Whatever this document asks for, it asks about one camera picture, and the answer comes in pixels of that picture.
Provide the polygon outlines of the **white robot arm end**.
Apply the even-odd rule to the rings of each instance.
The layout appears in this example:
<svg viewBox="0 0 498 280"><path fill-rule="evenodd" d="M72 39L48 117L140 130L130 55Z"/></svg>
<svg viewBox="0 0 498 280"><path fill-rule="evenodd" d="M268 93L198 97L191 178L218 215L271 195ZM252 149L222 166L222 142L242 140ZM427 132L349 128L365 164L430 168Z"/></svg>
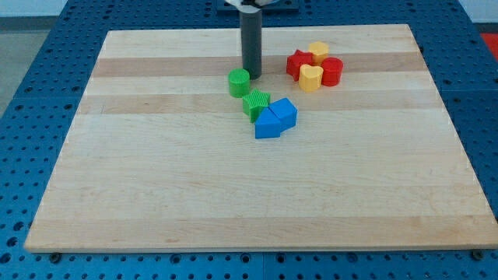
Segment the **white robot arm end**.
<svg viewBox="0 0 498 280"><path fill-rule="evenodd" d="M234 6L239 12L256 13L267 5L275 3L275 0L225 0L231 6Z"/></svg>

